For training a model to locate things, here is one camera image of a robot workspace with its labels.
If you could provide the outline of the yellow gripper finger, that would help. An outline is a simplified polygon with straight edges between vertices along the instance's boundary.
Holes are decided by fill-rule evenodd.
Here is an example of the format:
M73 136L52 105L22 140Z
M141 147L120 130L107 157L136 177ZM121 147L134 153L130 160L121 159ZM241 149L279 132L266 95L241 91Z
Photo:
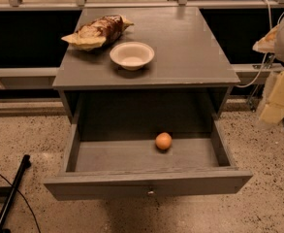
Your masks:
M258 107L259 121L277 124L284 118L284 71L271 72Z
M276 36L279 26L276 25L259 41L257 41L252 50L260 53L275 53Z

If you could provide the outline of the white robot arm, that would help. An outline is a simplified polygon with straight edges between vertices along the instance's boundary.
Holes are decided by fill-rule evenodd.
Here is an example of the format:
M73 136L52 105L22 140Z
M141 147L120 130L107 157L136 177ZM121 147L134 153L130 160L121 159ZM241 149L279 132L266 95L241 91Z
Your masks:
M284 63L284 17L254 44L253 50L273 53L277 60ZM259 121L268 124L277 124L284 118L284 71L269 75L258 114Z

